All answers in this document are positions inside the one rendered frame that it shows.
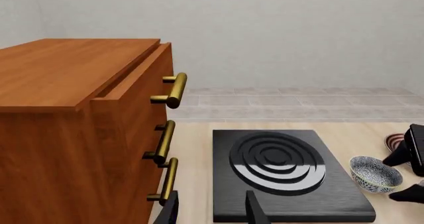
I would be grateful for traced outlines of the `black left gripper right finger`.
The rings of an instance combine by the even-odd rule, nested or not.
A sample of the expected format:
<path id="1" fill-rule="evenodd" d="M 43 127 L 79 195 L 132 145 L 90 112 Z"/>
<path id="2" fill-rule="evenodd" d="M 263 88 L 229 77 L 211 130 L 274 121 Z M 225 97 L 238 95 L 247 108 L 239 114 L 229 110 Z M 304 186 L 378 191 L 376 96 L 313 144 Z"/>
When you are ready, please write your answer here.
<path id="1" fill-rule="evenodd" d="M 252 190 L 246 192 L 245 209 L 248 224 L 271 224 Z"/>

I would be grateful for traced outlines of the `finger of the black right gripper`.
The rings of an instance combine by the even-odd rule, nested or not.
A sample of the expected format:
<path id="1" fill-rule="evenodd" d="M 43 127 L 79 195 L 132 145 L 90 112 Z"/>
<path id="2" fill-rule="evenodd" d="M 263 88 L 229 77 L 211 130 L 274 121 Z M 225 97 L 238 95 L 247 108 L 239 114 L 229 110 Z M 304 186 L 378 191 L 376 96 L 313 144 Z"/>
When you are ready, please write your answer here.
<path id="1" fill-rule="evenodd" d="M 414 184 L 401 192 L 394 192 L 389 195 L 389 198 L 394 201 L 406 201 L 411 203 L 424 204 L 424 181 Z"/>
<path id="2" fill-rule="evenodd" d="M 382 163 L 386 166 L 399 166 L 401 164 L 405 164 L 407 162 L 410 162 L 411 160 L 411 154 L 410 151 L 405 143 L 404 140 L 402 140 L 399 143 L 399 146 L 387 157 L 385 158 Z"/>

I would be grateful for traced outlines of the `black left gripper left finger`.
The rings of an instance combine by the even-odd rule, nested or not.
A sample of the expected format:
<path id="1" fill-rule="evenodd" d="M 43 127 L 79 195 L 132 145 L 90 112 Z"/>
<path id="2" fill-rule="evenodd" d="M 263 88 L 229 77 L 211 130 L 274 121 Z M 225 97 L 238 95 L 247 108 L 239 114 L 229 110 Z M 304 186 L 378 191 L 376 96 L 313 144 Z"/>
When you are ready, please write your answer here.
<path id="1" fill-rule="evenodd" d="M 172 191 L 166 200 L 154 224 L 176 224 L 178 218 L 179 198 L 178 192 Z"/>

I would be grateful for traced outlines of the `plate with red rings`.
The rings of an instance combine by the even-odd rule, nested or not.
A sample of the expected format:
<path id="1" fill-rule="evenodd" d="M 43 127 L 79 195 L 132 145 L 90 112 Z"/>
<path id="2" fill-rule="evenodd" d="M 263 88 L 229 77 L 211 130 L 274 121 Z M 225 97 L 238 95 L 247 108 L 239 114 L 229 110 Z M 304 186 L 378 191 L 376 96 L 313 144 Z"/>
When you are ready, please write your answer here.
<path id="1" fill-rule="evenodd" d="M 384 144 L 390 152 L 393 152 L 396 150 L 402 140 L 404 140 L 404 134 L 390 134 L 384 139 Z"/>

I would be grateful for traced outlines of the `black white patterned bowl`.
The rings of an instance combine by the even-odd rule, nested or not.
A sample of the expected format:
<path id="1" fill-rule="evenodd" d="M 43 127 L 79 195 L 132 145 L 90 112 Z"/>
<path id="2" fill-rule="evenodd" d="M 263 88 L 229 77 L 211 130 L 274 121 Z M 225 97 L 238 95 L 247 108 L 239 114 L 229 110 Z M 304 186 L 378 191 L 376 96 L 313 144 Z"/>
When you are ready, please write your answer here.
<path id="1" fill-rule="evenodd" d="M 373 194 L 388 194 L 396 190 L 402 182 L 401 173 L 381 160 L 370 156 L 355 156 L 349 161 L 352 179 L 363 190 Z"/>

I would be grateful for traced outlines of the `flat black stove plate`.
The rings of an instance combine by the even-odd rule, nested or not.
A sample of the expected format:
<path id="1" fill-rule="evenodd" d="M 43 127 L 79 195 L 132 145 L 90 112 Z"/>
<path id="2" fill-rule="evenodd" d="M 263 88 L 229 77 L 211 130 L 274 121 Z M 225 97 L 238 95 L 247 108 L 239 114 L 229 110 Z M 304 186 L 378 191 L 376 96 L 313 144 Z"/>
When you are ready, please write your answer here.
<path id="1" fill-rule="evenodd" d="M 371 203 L 313 130 L 214 130 L 214 222 L 246 222 L 249 191 L 274 223 L 376 219 Z"/>

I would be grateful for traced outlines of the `wooden cabinet drawer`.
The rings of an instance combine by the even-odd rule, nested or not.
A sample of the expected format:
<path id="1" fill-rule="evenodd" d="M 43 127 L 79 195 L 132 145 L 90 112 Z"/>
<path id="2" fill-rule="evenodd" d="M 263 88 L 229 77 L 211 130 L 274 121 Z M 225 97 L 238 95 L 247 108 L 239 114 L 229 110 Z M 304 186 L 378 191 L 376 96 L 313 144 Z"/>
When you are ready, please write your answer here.
<path id="1" fill-rule="evenodd" d="M 117 122 L 108 122 L 95 128 L 103 153 L 103 160 L 109 168 L 125 168 L 145 152 L 154 152 L 162 132 L 155 131 L 156 121 L 124 128 Z"/>
<path id="2" fill-rule="evenodd" d="M 128 168 L 110 189 L 108 204 L 101 224 L 147 224 L 153 202 L 149 194 L 156 194 L 162 169 L 151 160 L 139 160 Z"/>
<path id="3" fill-rule="evenodd" d="M 97 122 L 130 124 L 152 116 L 159 124 L 166 122 L 163 104 L 151 104 L 150 97 L 168 94 L 164 76 L 173 76 L 172 45 L 159 47 L 121 80 L 105 96 L 91 100 L 93 119 Z"/>

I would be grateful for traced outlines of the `wooden cabinet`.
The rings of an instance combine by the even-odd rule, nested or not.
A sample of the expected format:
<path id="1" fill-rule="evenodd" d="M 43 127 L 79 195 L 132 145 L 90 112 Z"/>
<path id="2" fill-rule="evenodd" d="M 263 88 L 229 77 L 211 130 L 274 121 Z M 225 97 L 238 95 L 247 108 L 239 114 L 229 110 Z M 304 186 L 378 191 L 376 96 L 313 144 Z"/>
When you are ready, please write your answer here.
<path id="1" fill-rule="evenodd" d="M 43 38 L 0 49 L 0 224 L 101 224 L 112 184 L 144 159 L 107 166 L 90 102 L 160 44 Z"/>

